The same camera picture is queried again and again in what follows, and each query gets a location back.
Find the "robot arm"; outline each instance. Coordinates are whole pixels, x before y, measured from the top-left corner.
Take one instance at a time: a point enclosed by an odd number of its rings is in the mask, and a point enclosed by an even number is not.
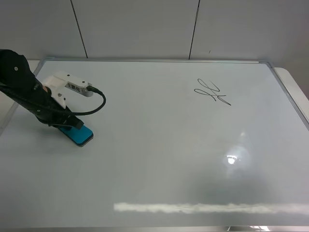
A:
[[[60,93],[63,87],[87,97],[95,92],[100,94],[104,101],[95,110],[72,112]],[[31,72],[26,58],[11,50],[0,50],[0,91],[33,113],[41,123],[61,131],[72,128],[81,129],[84,123],[76,116],[93,114],[106,103],[106,98],[101,91],[85,80],[65,72],[58,72],[41,83]]]
[[[90,83],[66,72],[58,72],[53,76],[49,76],[42,81],[42,84],[51,90],[51,97],[63,109],[66,108],[66,103],[60,91],[64,87],[67,87],[68,89],[86,97],[91,97],[93,95],[93,92],[87,89],[89,86],[92,86]]]

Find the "black cable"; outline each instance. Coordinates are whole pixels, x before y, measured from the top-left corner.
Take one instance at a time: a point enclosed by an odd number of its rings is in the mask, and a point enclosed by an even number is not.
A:
[[[3,86],[1,86],[1,85],[0,85],[0,90],[1,90],[3,93],[7,94],[8,96],[10,96],[10,95],[11,95],[11,96],[14,96],[15,98],[17,98],[17,99],[19,99],[19,100],[21,100],[21,101],[23,101],[23,102],[26,102],[26,103],[28,103],[28,104],[31,104],[31,105],[35,106],[35,107],[38,107],[38,109],[40,109],[40,110],[47,110],[47,111],[50,111],[50,112],[52,112],[52,113],[57,113],[57,114],[61,114],[61,115],[74,115],[74,116],[91,115],[91,114],[96,113],[96,112],[99,111],[100,109],[102,109],[102,108],[104,107],[105,103],[106,103],[106,97],[105,97],[105,95],[104,95],[100,90],[98,90],[97,88],[95,88],[95,87],[93,87],[93,86],[88,86],[88,87],[87,87],[87,90],[88,90],[88,91],[92,91],[92,92],[94,92],[94,93],[97,93],[97,94],[101,95],[102,98],[103,98],[103,103],[102,103],[97,109],[92,110],[92,111],[87,111],[87,112],[70,112],[70,111],[64,111],[64,110],[62,111],[62,110],[51,109],[51,108],[46,107],[46,106],[44,106],[44,105],[40,105],[40,104],[37,104],[37,103],[35,103],[35,102],[29,101],[28,99],[25,99],[25,98],[19,96],[18,94],[14,93],[14,92],[11,91],[10,89],[8,89],[8,88],[6,88],[6,87],[3,87]]]

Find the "whiteboard frame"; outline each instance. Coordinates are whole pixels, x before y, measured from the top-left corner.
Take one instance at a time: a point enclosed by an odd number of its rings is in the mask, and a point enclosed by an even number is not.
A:
[[[257,61],[257,60],[174,60],[174,59],[99,59],[99,58],[56,58],[56,57],[47,57],[42,59],[33,74],[35,76],[38,75],[40,70],[42,69],[43,65],[47,61],[101,61],[101,62],[189,62],[189,63],[248,63],[248,64],[266,64],[276,80],[278,81],[279,85],[281,86],[283,92],[286,94],[287,98],[291,102],[292,106],[298,113],[299,117],[305,124],[306,128],[309,130],[309,116],[305,115],[298,104],[293,99],[289,89],[283,83],[280,76],[277,74],[275,67],[269,61]],[[0,136],[2,132],[5,130],[6,126],[10,122],[16,108],[18,107],[18,103],[14,102],[11,109],[9,110],[8,114],[4,119],[3,126],[0,128]],[[309,231],[308,226],[270,226],[272,230],[284,230],[284,231]],[[16,228],[11,229],[12,232],[30,232],[35,230],[36,232],[45,232],[49,231],[51,228]],[[83,228],[52,228],[53,231],[61,232],[210,232],[210,231],[229,231],[230,226],[194,226],[194,227],[83,227]]]

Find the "whiteboard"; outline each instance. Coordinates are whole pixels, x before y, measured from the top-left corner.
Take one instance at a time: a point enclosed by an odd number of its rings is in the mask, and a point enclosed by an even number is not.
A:
[[[266,64],[50,60],[38,79],[58,71],[106,95],[80,117],[94,139],[77,147],[18,107],[0,227],[309,224],[309,131]],[[73,111],[102,101],[63,94]]]

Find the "handwritten scribble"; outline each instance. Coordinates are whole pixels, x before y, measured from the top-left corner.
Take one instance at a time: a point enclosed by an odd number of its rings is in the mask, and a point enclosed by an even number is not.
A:
[[[231,105],[230,103],[228,103],[227,101],[225,101],[225,100],[222,99],[222,97],[225,97],[226,95],[218,95],[218,94],[216,93],[216,92],[220,92],[220,89],[219,89],[213,82],[211,82],[211,83],[213,84],[213,86],[215,86],[215,89],[214,89],[214,88],[210,88],[210,87],[209,87],[203,80],[201,80],[201,79],[198,79],[197,81],[200,83],[201,86],[203,86],[203,87],[209,89],[213,94],[209,94],[208,92],[205,92],[205,91],[203,91],[203,90],[201,90],[201,89],[198,89],[198,88],[194,89],[194,92],[199,93],[199,94],[203,94],[203,95],[207,95],[207,96],[211,96],[211,97],[215,100],[215,102],[217,101],[217,100],[215,99],[215,97],[217,97],[220,101],[224,102],[225,104]]]

